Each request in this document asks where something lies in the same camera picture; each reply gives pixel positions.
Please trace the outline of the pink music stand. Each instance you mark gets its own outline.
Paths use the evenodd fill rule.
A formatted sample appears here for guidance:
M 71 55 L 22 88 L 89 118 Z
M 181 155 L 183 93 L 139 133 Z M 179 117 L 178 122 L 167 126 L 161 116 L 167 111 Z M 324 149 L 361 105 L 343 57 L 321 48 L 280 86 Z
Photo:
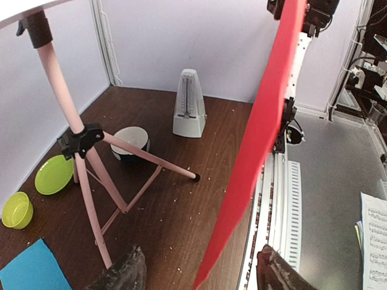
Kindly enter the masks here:
M 45 74 L 69 125 L 69 129 L 58 138 L 57 142 L 64 157 L 75 160 L 74 180 L 80 184 L 86 211 L 96 240 L 95 243 L 100 251 L 105 267 L 110 268 L 112 267 L 112 261 L 103 235 L 118 214 L 127 213 L 163 169 L 169 169 L 194 181 L 199 181 L 200 175 L 104 132 L 98 123 L 84 124 L 82 122 L 60 68 L 52 44 L 53 37 L 50 25 L 44 12 L 46 9 L 60 4 L 61 1 L 1 1 L 1 27 L 4 28 L 14 22 L 19 22 L 16 34 L 20 36 L 24 31 L 27 31 L 33 47 L 39 54 Z M 104 141 L 134 156 L 156 164 L 157 168 L 154 173 L 130 203 L 125 202 L 103 165 L 94 147 L 99 141 Z M 87 170 L 86 163 L 91 164 L 94 173 Z M 103 227 L 100 226 L 97 218 L 88 180 L 90 175 L 106 189 L 117 206 L 115 212 Z

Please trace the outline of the red sheet music mat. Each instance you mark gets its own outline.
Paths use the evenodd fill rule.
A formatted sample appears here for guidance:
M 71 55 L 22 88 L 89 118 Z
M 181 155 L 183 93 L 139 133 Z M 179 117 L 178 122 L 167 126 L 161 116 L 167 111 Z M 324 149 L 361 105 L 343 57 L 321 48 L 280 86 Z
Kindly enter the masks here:
M 270 57 L 193 289 L 198 289 L 207 280 L 240 223 L 253 194 L 258 174 L 275 143 L 306 5 L 306 1 L 284 2 Z

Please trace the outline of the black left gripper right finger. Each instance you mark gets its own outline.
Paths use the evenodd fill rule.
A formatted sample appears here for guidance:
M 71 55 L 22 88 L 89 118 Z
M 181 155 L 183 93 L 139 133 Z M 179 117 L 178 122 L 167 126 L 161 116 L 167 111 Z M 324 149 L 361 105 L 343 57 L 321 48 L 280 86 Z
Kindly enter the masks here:
M 316 290 L 296 272 L 270 245 L 257 253 L 256 280 L 258 289 Z

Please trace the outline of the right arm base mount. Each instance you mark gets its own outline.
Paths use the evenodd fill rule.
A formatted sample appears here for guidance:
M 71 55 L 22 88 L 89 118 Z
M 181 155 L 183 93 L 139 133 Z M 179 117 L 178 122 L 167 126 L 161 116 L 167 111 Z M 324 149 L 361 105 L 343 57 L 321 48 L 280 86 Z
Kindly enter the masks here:
M 279 132 L 273 145 L 272 153 L 285 153 L 285 145 L 298 145 L 305 141 L 305 132 L 295 119 L 297 108 L 294 107 L 294 98 L 285 99 Z

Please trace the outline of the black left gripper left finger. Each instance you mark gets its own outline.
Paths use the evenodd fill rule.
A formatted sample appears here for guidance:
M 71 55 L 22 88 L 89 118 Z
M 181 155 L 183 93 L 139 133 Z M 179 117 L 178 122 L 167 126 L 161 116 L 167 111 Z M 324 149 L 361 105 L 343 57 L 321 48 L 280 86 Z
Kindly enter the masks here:
M 146 289 L 146 259 L 135 245 L 85 289 Z

